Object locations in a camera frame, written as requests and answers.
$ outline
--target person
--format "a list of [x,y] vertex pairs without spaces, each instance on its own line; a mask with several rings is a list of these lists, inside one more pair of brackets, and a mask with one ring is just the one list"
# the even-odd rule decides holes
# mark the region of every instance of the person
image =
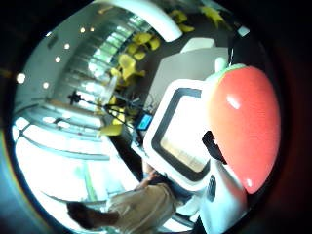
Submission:
[[69,216],[85,229],[110,226],[124,234],[158,233],[161,227],[176,212],[177,206],[185,203],[191,193],[143,164],[145,177],[131,191],[111,197],[106,211],[88,208],[80,202],[68,202]]

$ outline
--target display screen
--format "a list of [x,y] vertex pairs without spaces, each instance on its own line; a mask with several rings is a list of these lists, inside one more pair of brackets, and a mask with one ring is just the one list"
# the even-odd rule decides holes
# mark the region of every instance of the display screen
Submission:
[[168,128],[161,138],[161,146],[178,161],[199,173],[207,165],[210,154],[202,142],[205,123],[201,102],[196,97],[181,97]]
[[151,114],[148,114],[148,113],[142,114],[138,119],[136,129],[142,130],[142,131],[147,130],[152,119],[153,119],[153,116]]

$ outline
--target yellow chair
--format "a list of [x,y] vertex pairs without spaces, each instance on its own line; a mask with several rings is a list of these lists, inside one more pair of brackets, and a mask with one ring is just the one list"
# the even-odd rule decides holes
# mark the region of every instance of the yellow chair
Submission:
[[144,46],[146,50],[155,51],[160,46],[160,39],[148,32],[139,32],[133,37],[133,42],[138,46]]
[[148,32],[139,32],[133,37],[133,42],[137,45],[144,45],[152,39],[152,34]]
[[145,71],[137,71],[137,62],[134,58],[127,54],[120,55],[118,59],[119,65],[122,68],[122,78],[127,83],[132,76],[145,76]]
[[110,124],[99,129],[97,136],[118,136],[122,133],[122,124]]
[[97,136],[118,136],[122,133],[123,124],[126,121],[125,108],[118,106],[112,107],[110,114],[115,116],[110,125],[101,127],[97,133]]
[[173,10],[169,13],[169,16],[176,22],[182,23],[187,21],[187,15],[181,10]]
[[157,37],[157,36],[153,36],[149,41],[148,41],[148,44],[149,44],[149,48],[152,50],[152,51],[155,51],[156,49],[159,48],[160,46],[160,39]]
[[218,28],[218,26],[222,23],[228,29],[231,29],[218,10],[207,6],[200,7],[200,10],[208,19],[214,23],[216,28]]
[[194,27],[184,24],[187,22],[187,15],[181,10],[173,10],[169,16],[176,22],[177,26],[182,32],[194,31]]
[[126,49],[126,52],[132,55],[136,60],[142,60],[146,56],[146,53],[139,48],[136,43],[130,43]]
[[184,23],[178,24],[179,29],[181,29],[182,32],[190,32],[194,31],[195,27],[185,25]]

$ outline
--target red dome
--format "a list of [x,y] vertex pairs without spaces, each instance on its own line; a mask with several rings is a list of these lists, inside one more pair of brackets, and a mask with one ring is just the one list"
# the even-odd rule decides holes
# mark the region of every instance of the red dome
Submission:
[[228,165],[249,193],[267,179],[280,142],[279,105],[266,75],[254,68],[227,71],[208,102],[212,132]]

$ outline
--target beige shirt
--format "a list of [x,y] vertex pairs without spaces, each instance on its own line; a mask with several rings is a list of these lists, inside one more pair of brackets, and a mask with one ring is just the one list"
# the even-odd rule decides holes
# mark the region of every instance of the beige shirt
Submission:
[[107,202],[109,211],[119,213],[114,226],[123,234],[157,233],[176,212],[176,206],[177,200],[165,183],[118,194]]

